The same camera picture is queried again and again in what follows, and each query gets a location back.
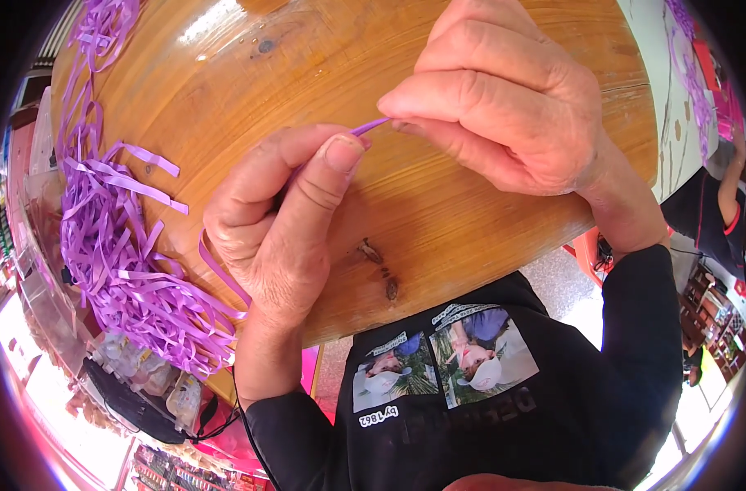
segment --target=wooden table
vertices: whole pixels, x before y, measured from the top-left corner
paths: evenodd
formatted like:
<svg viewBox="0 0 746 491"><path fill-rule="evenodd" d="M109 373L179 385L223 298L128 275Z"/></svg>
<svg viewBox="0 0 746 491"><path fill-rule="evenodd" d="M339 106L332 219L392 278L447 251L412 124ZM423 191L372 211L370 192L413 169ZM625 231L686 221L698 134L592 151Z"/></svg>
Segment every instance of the wooden table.
<svg viewBox="0 0 746 491"><path fill-rule="evenodd" d="M604 127L637 172L656 176L656 120L638 47L615 0L524 0L543 29L590 67ZM148 0L116 63L95 78L104 145L121 138L182 169L172 178L128 155L135 176L187 203L185 217L143 199L166 227L156 250L242 308L196 251L201 212L228 169L281 126L380 117L375 102L411 73L447 2ZM59 121L73 49L54 66ZM451 300L560 247L592 224L577 195L497 191L429 144L384 125L329 231L332 272L305 345ZM382 258L378 264L363 244Z"/></svg>

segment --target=black shirt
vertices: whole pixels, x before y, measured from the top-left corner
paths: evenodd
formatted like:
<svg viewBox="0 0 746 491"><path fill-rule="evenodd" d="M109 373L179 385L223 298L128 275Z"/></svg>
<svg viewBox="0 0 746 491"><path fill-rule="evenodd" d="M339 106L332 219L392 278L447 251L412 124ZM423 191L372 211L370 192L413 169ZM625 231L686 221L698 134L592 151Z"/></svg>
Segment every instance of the black shirt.
<svg viewBox="0 0 746 491"><path fill-rule="evenodd" d="M334 426L304 393L248 408L272 482L442 489L493 473L635 486L667 437L681 391L667 249L625 256L602 292L601 352L548 318L520 273L355 336Z"/></svg>
<svg viewBox="0 0 746 491"><path fill-rule="evenodd" d="M695 349L695 352L690 357L690 352L684 349L684 371L688 372L692 367L701 367L703 362L703 349L701 347Z"/></svg>
<svg viewBox="0 0 746 491"><path fill-rule="evenodd" d="M744 280L744 218L746 195L736 191L738 212L730 226L719 210L719 185L705 167L662 203L665 221L695 241L695 249L711 257L730 274Z"/></svg>

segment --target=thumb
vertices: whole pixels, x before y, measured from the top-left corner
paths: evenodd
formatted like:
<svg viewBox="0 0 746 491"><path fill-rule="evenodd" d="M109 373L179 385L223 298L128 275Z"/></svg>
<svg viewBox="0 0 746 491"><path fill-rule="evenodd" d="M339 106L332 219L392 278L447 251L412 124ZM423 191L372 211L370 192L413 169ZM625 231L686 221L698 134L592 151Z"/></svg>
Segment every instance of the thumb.
<svg viewBox="0 0 746 491"><path fill-rule="evenodd" d="M348 133L321 145L291 184L271 231L300 246L325 241L332 213L343 201L364 152L362 141Z"/></svg>

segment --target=pile of purple ribbon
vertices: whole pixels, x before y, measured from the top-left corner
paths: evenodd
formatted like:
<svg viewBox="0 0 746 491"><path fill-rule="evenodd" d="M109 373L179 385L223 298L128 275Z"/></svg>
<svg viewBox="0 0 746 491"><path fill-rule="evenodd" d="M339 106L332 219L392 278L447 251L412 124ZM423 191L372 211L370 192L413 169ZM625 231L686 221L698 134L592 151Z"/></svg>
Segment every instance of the pile of purple ribbon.
<svg viewBox="0 0 746 491"><path fill-rule="evenodd" d="M187 205L136 181L114 160L127 150L174 177L179 167L122 142L99 150L103 111L93 98L94 73L117 58L139 7L139 0L84 0L71 32L68 45L77 43L78 48L62 97L64 113L55 144L66 180L62 256L81 289L82 305L92 305L105 331L124 333L136 346L206 378L228 364L229 344L234 341L230 319L243 319L246 313L191 284L177 261L152 251L163 223L147 233L138 195L184 214ZM86 82L79 84L86 71ZM162 269L163 263L171 273Z"/></svg>
<svg viewBox="0 0 746 491"><path fill-rule="evenodd" d="M673 17L678 26L681 27L684 35L690 41L693 40L695 38L695 21L692 19L690 13L686 11L682 0L665 0L665 4L667 4L667 7L673 13Z"/></svg>

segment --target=fingernail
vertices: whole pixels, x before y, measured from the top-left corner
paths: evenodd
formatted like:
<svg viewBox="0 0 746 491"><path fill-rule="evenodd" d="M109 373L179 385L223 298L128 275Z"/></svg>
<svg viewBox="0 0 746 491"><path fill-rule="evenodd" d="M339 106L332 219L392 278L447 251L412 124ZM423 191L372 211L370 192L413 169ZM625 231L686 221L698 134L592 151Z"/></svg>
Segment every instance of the fingernail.
<svg viewBox="0 0 746 491"><path fill-rule="evenodd" d="M392 121L392 128L399 133L413 134L418 137L425 136L425 128L414 123L406 123L400 119Z"/></svg>
<svg viewBox="0 0 746 491"><path fill-rule="evenodd" d="M364 147L357 140L352 140L344 134L337 134L329 142L324 158L327 165L335 171L349 173L354 170L364 153Z"/></svg>

